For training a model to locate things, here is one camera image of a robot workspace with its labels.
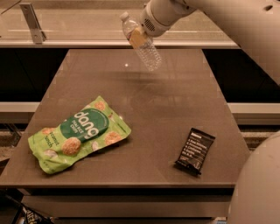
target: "green snack bag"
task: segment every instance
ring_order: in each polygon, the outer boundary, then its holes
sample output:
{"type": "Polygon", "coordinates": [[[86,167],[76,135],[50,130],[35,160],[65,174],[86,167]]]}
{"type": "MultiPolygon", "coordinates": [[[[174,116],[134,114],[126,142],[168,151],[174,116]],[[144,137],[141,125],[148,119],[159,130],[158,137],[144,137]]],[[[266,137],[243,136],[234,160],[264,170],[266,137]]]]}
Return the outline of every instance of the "green snack bag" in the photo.
{"type": "Polygon", "coordinates": [[[57,128],[44,128],[28,138],[44,172],[61,172],[88,154],[126,138],[129,126],[98,96],[57,128]]]}

